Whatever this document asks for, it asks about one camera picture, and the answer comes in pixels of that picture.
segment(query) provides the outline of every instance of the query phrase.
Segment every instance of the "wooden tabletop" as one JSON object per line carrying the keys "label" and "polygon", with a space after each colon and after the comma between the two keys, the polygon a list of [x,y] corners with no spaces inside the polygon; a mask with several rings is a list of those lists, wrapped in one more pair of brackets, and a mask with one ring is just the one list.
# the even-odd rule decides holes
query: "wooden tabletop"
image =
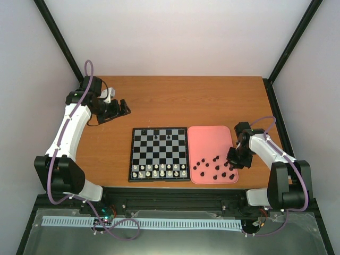
{"label": "wooden tabletop", "polygon": [[[271,115],[261,77],[249,76],[101,76],[125,99],[131,114],[108,123],[84,128],[76,163],[86,178],[102,186],[162,188],[263,188],[269,169],[255,155],[250,169],[239,170],[233,184],[198,185],[192,182],[128,182],[133,128],[225,125],[231,130],[238,122],[252,122]],[[255,128],[266,128],[263,120]],[[276,128],[269,135],[281,146]]]}

